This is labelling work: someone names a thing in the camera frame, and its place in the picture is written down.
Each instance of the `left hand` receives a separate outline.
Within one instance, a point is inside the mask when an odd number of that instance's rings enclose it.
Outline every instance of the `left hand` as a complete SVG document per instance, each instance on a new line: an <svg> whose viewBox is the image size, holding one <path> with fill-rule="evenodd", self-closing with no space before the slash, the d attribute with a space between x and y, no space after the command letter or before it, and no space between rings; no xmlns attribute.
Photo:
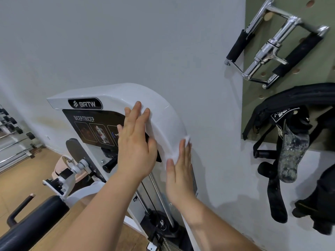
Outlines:
<svg viewBox="0 0 335 251"><path fill-rule="evenodd" d="M133 109L125 108L124 126L118 125L119 131L119 173L135 177L142 181L151 173L157 158L157 143L153 138L145 141L145 123L150 116L150 109L141 113L141 102L137 101Z"/></svg>

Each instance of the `forearm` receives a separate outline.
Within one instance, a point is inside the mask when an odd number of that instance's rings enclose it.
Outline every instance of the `forearm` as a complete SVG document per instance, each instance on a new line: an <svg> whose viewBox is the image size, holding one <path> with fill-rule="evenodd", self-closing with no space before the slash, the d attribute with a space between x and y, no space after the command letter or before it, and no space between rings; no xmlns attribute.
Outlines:
<svg viewBox="0 0 335 251"><path fill-rule="evenodd" d="M256 245L198 199L188 198L178 209L186 219L202 251L259 251Z"/></svg>
<svg viewBox="0 0 335 251"><path fill-rule="evenodd" d="M115 173L59 240L54 250L115 250L129 203L140 181Z"/></svg>

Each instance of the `brtw logo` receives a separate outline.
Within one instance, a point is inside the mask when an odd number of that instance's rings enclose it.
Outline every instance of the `brtw logo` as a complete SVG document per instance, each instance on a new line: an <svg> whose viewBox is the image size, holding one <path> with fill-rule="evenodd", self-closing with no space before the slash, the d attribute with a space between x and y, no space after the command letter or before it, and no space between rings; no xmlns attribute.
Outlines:
<svg viewBox="0 0 335 251"><path fill-rule="evenodd" d="M70 106L74 109L102 110L103 105L98 98L69 99Z"/></svg>

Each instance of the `wooden floor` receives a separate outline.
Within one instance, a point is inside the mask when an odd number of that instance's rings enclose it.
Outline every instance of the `wooden floor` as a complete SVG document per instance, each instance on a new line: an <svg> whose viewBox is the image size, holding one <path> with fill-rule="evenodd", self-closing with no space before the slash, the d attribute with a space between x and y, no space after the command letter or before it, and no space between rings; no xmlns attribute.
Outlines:
<svg viewBox="0 0 335 251"><path fill-rule="evenodd" d="M23 202L31 193L36 197L20 212L15 218L17 221L23 219L35 207L48 197L54 195L53 191L42 185L42 180L51 177L56 162L60 155L43 149L36 154L34 159L26 159L11 169L0 174L0 236L9 227L6 224L7 217L13 210ZM74 219L83 211L85 205L81 202L62 218L58 224L52 228L31 250L48 251L57 243L62 233L69 227ZM117 251L146 251L147 239L133 230L123 225L121 237L117 246Z"/></svg>

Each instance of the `black label panel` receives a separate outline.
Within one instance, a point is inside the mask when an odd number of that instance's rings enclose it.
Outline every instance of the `black label panel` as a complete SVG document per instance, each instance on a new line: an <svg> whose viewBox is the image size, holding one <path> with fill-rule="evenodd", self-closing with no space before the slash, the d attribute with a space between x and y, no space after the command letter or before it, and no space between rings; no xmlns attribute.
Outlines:
<svg viewBox="0 0 335 251"><path fill-rule="evenodd" d="M102 110L103 104L98 98L68 99L70 106L74 109Z"/></svg>
<svg viewBox="0 0 335 251"><path fill-rule="evenodd" d="M84 143L118 152L119 132L117 125L124 123L125 116L113 111L68 110L63 113Z"/></svg>

